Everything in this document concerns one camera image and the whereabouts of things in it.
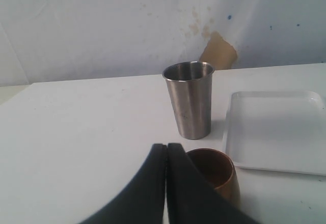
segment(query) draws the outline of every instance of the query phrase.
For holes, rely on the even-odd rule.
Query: white tray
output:
[[[310,91],[232,94],[223,137],[235,166],[326,176],[326,106]]]

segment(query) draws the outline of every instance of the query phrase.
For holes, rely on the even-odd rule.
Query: cup rim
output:
[[[167,78],[167,77],[164,75],[165,72],[166,72],[168,69],[171,69],[171,68],[174,67],[174,66],[182,65],[182,64],[191,64],[191,63],[199,63],[199,64],[204,64],[204,65],[210,66],[210,67],[212,68],[212,71],[209,72],[209,73],[208,73],[207,75],[205,75],[205,76],[202,76],[202,77],[197,78],[197,79],[191,79],[191,80],[173,80],[173,79],[169,79],[169,78]],[[201,79],[204,79],[205,77],[208,77],[208,76],[210,76],[211,74],[213,74],[214,71],[215,71],[214,66],[211,65],[211,64],[208,63],[208,62],[201,62],[201,61],[188,61],[188,62],[181,62],[181,63],[177,63],[177,64],[170,65],[170,66],[166,67],[166,68],[164,69],[164,71],[162,72],[162,76],[163,76],[163,78],[164,78],[165,80],[168,80],[168,81],[190,82],[190,81],[194,81],[194,80],[201,80]]]
[[[212,152],[215,152],[215,153],[218,153],[218,154],[223,155],[223,156],[224,156],[226,159],[228,159],[228,161],[230,162],[230,164],[231,164],[231,166],[232,166],[232,172],[231,172],[230,177],[228,178],[227,181],[225,181],[225,183],[223,183],[222,185],[220,185],[220,186],[218,186],[218,187],[215,187],[214,189],[220,189],[220,188],[224,187],[225,185],[229,184],[229,183],[232,181],[232,179],[233,179],[233,177],[234,177],[234,174],[235,174],[235,167],[234,167],[234,164],[233,164],[231,158],[230,158],[228,155],[226,155],[225,153],[223,153],[223,152],[221,152],[221,151],[219,151],[219,150],[216,150],[216,149],[210,149],[210,148],[198,148],[198,149],[193,149],[193,150],[188,151],[187,154],[190,153],[190,152],[195,152],[195,151],[212,151]]]

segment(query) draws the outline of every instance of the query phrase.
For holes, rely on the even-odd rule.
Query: table surface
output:
[[[80,222],[123,189],[153,143],[222,149],[233,92],[308,90],[326,97],[325,84],[326,64],[216,71],[212,132],[196,141],[178,134],[160,75],[24,87],[0,106],[0,223]],[[14,90],[0,88],[0,98]],[[237,175],[241,208],[256,220],[325,223],[325,177],[241,169]]]

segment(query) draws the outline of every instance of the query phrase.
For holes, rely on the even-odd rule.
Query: brown cup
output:
[[[215,191],[240,208],[239,183],[231,159],[214,149],[195,149],[187,155]]]

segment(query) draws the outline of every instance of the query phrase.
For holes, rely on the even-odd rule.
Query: stainless steel cup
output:
[[[179,133],[200,139],[210,133],[211,91],[214,68],[209,63],[184,62],[163,72]]]

